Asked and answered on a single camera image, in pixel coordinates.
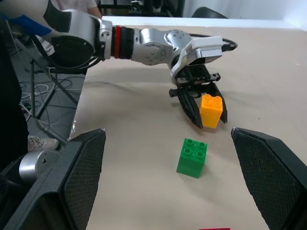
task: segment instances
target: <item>table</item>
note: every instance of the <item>table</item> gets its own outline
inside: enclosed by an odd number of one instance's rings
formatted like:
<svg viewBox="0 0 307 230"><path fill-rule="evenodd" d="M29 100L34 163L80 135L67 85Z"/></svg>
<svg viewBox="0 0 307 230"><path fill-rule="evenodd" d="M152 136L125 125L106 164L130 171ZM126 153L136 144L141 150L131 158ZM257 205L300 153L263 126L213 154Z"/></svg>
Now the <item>table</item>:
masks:
<svg viewBox="0 0 307 230"><path fill-rule="evenodd" d="M268 229L246 188L230 131L242 127L278 137L307 163L307 33L172 28L238 43L207 65L222 76L217 85L228 123L216 130L192 125L168 95L174 86L166 65L112 59L88 70L71 136L105 128L106 146L87 229ZM200 179L176 173L184 138L208 143Z"/></svg>

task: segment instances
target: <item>shoe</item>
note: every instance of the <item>shoe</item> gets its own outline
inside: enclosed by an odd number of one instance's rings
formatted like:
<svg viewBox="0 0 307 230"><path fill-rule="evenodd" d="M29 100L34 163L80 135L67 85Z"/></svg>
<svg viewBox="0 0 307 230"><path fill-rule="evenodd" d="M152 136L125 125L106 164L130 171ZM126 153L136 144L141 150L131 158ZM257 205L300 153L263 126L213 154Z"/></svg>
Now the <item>shoe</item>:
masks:
<svg viewBox="0 0 307 230"><path fill-rule="evenodd" d="M59 146L59 141L52 138L41 139L37 136L28 136L28 152L56 150Z"/></svg>

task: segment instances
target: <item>red ring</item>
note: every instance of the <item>red ring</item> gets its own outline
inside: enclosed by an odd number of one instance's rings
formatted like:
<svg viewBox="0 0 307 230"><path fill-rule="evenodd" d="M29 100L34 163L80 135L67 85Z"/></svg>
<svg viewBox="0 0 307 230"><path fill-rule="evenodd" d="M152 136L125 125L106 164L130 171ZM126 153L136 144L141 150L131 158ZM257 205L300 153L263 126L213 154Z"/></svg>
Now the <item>red ring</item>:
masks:
<svg viewBox="0 0 307 230"><path fill-rule="evenodd" d="M121 27L116 26L115 28L115 44L114 44L114 58L119 58L119 50L120 50L120 31Z"/></svg>

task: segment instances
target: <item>orange lego brick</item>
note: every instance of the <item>orange lego brick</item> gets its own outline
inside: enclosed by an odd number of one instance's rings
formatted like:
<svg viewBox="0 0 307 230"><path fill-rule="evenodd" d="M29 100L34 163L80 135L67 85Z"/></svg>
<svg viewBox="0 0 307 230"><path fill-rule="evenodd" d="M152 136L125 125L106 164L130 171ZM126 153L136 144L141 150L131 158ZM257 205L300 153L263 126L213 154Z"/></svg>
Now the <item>orange lego brick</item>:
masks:
<svg viewBox="0 0 307 230"><path fill-rule="evenodd" d="M221 97L211 97L205 94L201 97L200 114L204 127L216 128L223 112L223 100Z"/></svg>

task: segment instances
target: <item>robotic arm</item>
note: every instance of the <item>robotic arm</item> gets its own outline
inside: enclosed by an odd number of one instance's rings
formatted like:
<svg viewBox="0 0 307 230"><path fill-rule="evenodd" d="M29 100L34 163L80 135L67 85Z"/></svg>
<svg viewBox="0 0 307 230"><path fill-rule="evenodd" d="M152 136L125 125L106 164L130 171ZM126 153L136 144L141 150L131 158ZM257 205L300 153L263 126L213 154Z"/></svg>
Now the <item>robotic arm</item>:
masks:
<svg viewBox="0 0 307 230"><path fill-rule="evenodd" d="M171 80L177 86L176 90L170 90L170 96L178 96L185 113L199 128L202 128L201 118L193 97L208 91L221 96L212 82L218 81L220 76L210 75L204 64L237 46L220 36L203 35L193 39L193 34L179 30L113 26L112 22L84 12L59 11L51 0L24 0L22 3L0 0L0 15L21 25L28 33L49 41L57 53L75 66L83 66L93 56L100 60L130 59L148 66L167 64ZM202 73L196 73L200 68L203 68ZM210 82L209 87L203 84L206 82Z"/></svg>

